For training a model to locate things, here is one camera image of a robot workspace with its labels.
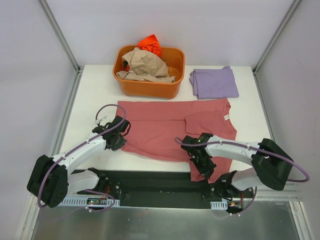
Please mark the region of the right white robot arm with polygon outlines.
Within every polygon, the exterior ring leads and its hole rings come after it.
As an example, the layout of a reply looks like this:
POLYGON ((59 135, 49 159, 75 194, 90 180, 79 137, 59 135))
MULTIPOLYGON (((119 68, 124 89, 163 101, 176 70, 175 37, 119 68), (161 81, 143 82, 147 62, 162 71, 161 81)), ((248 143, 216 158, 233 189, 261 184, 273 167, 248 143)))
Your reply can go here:
POLYGON ((181 142, 196 169, 205 179, 218 171, 213 158, 222 157, 237 160, 251 167, 229 174, 225 192, 237 197, 253 186, 264 185, 275 191, 282 191, 292 170, 293 159, 273 140, 263 138, 261 142, 240 142, 202 133, 199 138, 185 136, 181 142))

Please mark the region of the pink t-shirt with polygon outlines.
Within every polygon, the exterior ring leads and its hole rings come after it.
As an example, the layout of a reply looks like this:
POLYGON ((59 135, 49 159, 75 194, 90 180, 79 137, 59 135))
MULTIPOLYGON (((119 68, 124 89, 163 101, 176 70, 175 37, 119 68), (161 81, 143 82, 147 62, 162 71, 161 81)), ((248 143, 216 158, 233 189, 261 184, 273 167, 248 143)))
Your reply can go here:
POLYGON ((125 137, 125 152, 167 162, 186 162, 193 182, 204 180, 187 152, 175 142, 185 136, 198 138, 209 133, 235 140, 231 123, 231 104, 226 98, 195 101, 119 101, 116 115, 123 116, 131 128, 125 137))

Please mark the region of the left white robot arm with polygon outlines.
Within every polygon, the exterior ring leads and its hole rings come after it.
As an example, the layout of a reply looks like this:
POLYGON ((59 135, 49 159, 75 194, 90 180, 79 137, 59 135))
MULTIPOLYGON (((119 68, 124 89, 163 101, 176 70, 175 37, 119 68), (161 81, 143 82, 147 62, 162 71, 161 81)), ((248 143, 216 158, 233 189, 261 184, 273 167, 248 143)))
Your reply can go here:
POLYGON ((90 167, 76 173, 75 170, 91 157, 105 151, 122 148, 131 123, 116 115, 112 122, 98 124, 78 145, 54 156, 40 156, 33 167, 26 189, 38 198, 41 207, 54 208, 71 194, 93 193, 107 198, 106 175, 90 167))

